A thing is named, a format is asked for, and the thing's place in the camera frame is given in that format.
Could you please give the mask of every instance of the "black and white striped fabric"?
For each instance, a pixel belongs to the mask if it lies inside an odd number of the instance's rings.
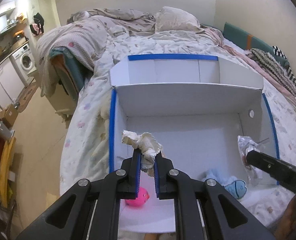
[[[277,46],[272,46],[272,48],[273,48],[273,52],[274,52],[275,55],[277,55],[279,57],[283,57],[286,60],[288,60],[287,57],[286,57],[286,55],[283,54],[283,52]]]
[[[275,53],[275,55],[277,55],[277,56],[279,56],[279,57],[283,57],[283,58],[285,58],[286,60],[288,60],[287,59],[287,57],[286,57],[286,55],[277,47],[277,46],[272,46],[272,48],[273,48],[273,52]],[[290,64],[286,64],[285,66],[284,66],[284,69],[286,70],[286,72],[287,72],[287,76],[288,76],[288,78],[291,80],[291,82],[293,82],[293,84],[295,85],[295,87],[296,87],[296,77],[295,77],[295,75],[293,74],[293,72],[292,72],[292,70],[291,70],[291,67],[290,67]]]

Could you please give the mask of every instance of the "silver screw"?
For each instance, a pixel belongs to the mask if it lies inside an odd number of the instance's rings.
[[[81,179],[78,181],[78,185],[83,187],[88,185],[88,181],[86,179]]]
[[[214,179],[207,179],[207,185],[209,186],[215,186],[217,182]]]
[[[116,173],[118,176],[123,176],[123,175],[126,174],[126,171],[125,171],[125,170],[117,170],[115,173]]]
[[[179,174],[179,171],[177,171],[176,169],[172,169],[169,171],[169,174],[172,176],[177,176]]]

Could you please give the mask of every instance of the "beige floor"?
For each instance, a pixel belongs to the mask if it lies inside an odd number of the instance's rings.
[[[13,129],[17,138],[12,170],[17,173],[17,230],[27,227],[45,209],[47,196],[59,195],[59,166],[67,123],[54,113],[40,89],[19,113]]]

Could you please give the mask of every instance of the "plastic bag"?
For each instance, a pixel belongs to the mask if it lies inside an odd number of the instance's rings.
[[[263,171],[248,164],[246,156],[248,152],[252,150],[256,150],[257,152],[261,152],[260,149],[263,149],[263,143],[256,143],[249,136],[238,136],[238,149],[241,157],[242,164],[246,170],[248,176],[248,183],[252,186],[257,186],[260,181],[263,179]]]

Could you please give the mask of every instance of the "floor mat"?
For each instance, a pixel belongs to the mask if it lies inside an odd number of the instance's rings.
[[[33,94],[36,92],[38,88],[37,82],[30,83],[19,96],[18,102],[20,103],[20,106],[18,107],[18,112],[21,113],[23,110],[26,109],[30,99],[32,98]]]

